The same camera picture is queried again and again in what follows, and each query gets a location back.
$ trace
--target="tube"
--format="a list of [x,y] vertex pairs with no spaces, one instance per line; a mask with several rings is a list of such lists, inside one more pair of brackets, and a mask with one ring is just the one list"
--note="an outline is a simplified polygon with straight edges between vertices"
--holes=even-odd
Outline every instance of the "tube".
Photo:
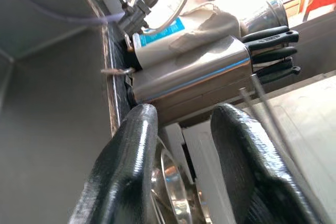
[[185,4],[187,3],[188,0],[182,0],[179,7],[175,10],[173,15],[165,22],[163,23],[160,27],[158,28],[149,28],[148,31],[143,31],[144,35],[154,35],[159,32],[161,32],[163,29],[165,29],[167,26],[169,26],[174,20],[177,19],[179,14],[181,13],[182,9],[184,8]]
[[113,15],[108,15],[104,17],[77,17],[77,16],[70,16],[67,14],[62,14],[57,11],[54,11],[35,0],[23,0],[27,4],[29,4],[32,8],[43,13],[51,18],[58,19],[68,23],[80,24],[80,25],[103,25],[105,23],[118,21],[124,15],[124,13],[118,13]]

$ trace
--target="kitchen knife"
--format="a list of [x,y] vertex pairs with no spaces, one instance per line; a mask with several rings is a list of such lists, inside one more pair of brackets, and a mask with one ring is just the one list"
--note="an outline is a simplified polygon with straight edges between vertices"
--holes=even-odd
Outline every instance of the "kitchen knife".
[[282,71],[282,70],[292,68],[293,66],[294,66],[293,58],[290,57],[290,58],[287,58],[287,59],[285,59],[281,62],[273,64],[271,66],[262,68],[262,69],[256,71],[255,74],[260,78],[260,77],[266,76],[266,75],[271,74],[271,73],[275,73],[275,72],[278,72],[278,71]]
[[274,47],[282,43],[290,43],[298,41],[299,41],[299,33],[297,31],[288,31],[286,33],[277,34],[260,40],[247,42],[245,43],[245,46],[250,51],[254,51]]
[[290,76],[292,74],[298,75],[301,72],[300,67],[291,67],[285,70],[281,70],[275,73],[270,73],[266,76],[262,76],[259,78],[261,84],[267,84],[273,81],[280,80],[286,76]]
[[246,35],[243,38],[241,38],[240,41],[243,43],[247,43],[250,41],[271,37],[277,34],[286,33],[288,31],[289,31],[289,28],[287,26],[274,27],[274,28],[257,31],[255,33]]
[[271,62],[274,60],[285,59],[286,57],[296,54],[297,52],[298,51],[295,47],[285,47],[252,56],[251,61],[252,64]]

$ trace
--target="knife handle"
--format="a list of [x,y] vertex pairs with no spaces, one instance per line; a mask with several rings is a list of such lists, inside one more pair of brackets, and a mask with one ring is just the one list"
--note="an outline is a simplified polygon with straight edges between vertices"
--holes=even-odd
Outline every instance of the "knife handle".
[[288,31],[289,31],[289,28],[287,26],[274,27],[274,28],[257,31],[255,33],[246,35],[243,38],[241,38],[240,41],[243,43],[246,43],[246,42],[250,42],[254,40],[259,40],[262,38],[271,37],[277,34],[286,33]]
[[259,55],[251,57],[252,64],[260,64],[265,62],[271,62],[275,60],[285,59],[289,56],[296,54],[298,51],[295,47],[285,47],[268,52],[264,52]]
[[263,38],[245,43],[245,46],[250,50],[260,50],[269,47],[274,47],[282,43],[298,42],[299,33],[297,31],[288,31],[286,33],[277,34],[271,37]]
[[260,77],[266,76],[266,75],[271,74],[271,73],[275,73],[275,72],[278,72],[278,71],[282,71],[282,70],[285,70],[285,69],[292,68],[293,66],[294,66],[293,58],[290,57],[290,58],[287,58],[287,59],[285,59],[281,62],[273,64],[271,66],[262,68],[262,69],[256,71],[255,74],[260,78]]
[[261,84],[268,84],[270,82],[280,80],[292,74],[298,75],[300,72],[301,72],[300,67],[291,67],[289,69],[281,70],[275,73],[268,74],[266,76],[262,76],[260,77],[260,82]]

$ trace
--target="stainless steel knife block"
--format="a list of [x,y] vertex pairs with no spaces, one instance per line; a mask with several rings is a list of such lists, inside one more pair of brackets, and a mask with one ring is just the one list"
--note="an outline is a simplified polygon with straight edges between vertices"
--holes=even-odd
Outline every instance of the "stainless steel knife block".
[[162,62],[133,75],[137,103],[153,104],[161,125],[223,101],[239,98],[239,89],[252,90],[250,54],[238,39],[215,43]]

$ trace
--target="blue stripe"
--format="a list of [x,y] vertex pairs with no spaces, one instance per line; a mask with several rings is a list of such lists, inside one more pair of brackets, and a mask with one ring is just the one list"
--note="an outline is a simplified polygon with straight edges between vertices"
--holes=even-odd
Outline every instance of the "blue stripe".
[[186,86],[192,85],[192,84],[194,84],[194,83],[196,83],[196,82],[199,82],[199,81],[202,81],[202,80],[204,80],[204,79],[206,79],[206,78],[208,78],[208,77],[211,77],[211,76],[214,76],[214,75],[216,75],[216,74],[218,74],[218,73],[224,72],[224,71],[226,71],[226,70],[228,70],[228,69],[230,69],[230,68],[233,68],[233,67],[238,66],[238,65],[240,65],[240,64],[246,63],[246,62],[248,62],[249,60],[250,60],[250,58],[246,58],[246,59],[241,60],[241,61],[239,61],[239,62],[233,63],[233,64],[231,64],[230,66],[227,66],[227,67],[225,67],[225,68],[221,68],[221,69],[219,69],[219,70],[217,70],[217,71],[215,71],[215,72],[208,73],[208,74],[206,74],[206,75],[204,75],[204,76],[201,76],[201,77],[198,77],[197,79],[194,79],[194,80],[192,80],[192,81],[189,81],[189,82],[180,84],[180,85],[178,85],[178,86],[175,86],[175,87],[173,87],[173,88],[171,88],[171,89],[162,91],[162,92],[159,93],[159,94],[156,94],[156,95],[154,95],[154,96],[152,96],[152,97],[149,97],[146,101],[141,101],[141,103],[149,102],[149,101],[151,101],[151,100],[154,100],[154,99],[156,99],[156,98],[158,98],[158,97],[161,97],[161,96],[163,96],[163,95],[169,94],[169,93],[171,93],[171,92],[173,92],[173,91],[176,91],[176,90],[178,90],[178,89],[181,89],[181,88],[184,88],[184,87],[186,87]]

